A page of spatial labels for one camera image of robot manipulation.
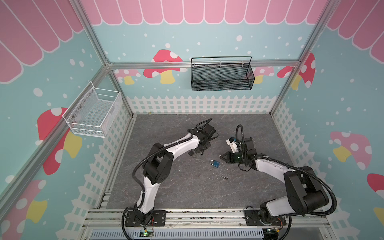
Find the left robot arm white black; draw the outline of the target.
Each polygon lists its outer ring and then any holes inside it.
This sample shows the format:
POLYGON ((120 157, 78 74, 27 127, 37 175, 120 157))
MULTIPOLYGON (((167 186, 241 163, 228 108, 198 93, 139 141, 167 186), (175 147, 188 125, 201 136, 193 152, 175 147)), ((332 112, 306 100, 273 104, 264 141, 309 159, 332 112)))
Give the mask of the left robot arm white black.
POLYGON ((134 207, 127 207, 122 215, 122 227, 147 227, 155 221, 155 198, 160 184, 170 175, 173 161, 183 154, 204 154, 216 137, 210 118, 188 130, 188 134, 170 144, 156 143, 148 156, 134 168, 132 178, 142 189, 134 207))

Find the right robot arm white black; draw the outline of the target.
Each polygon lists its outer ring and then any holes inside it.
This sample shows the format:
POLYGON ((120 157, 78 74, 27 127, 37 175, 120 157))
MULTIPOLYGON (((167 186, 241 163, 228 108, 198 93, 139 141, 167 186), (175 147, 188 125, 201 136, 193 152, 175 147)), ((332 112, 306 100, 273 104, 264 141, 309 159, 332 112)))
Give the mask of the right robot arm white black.
POLYGON ((282 183, 286 196, 264 202, 259 208, 259 219, 271 224, 280 217, 328 216, 337 209, 337 198, 309 166, 295 167, 259 154, 252 138, 245 138, 244 128, 238 125, 236 135, 226 141, 231 150, 220 156, 227 164, 236 164, 243 172, 255 170, 282 183))

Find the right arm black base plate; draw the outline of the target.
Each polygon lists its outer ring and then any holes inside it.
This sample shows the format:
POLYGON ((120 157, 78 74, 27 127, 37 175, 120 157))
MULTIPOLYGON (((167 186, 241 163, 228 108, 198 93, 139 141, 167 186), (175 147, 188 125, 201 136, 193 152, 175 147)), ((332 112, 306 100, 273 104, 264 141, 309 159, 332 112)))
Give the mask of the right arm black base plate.
POLYGON ((287 221, 285 218, 273 217, 269 220, 262 220, 259 210, 246 209, 244 210, 244 217, 247 226, 286 226, 287 221))

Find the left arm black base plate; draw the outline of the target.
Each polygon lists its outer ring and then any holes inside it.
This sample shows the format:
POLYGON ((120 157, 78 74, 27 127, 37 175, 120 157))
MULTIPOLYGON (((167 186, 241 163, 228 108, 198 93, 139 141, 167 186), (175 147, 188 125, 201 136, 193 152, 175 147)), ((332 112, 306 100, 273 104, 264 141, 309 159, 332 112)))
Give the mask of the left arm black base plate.
POLYGON ((125 227, 164 227, 167 211, 150 211, 147 214, 139 210, 128 211, 125 215, 125 227))

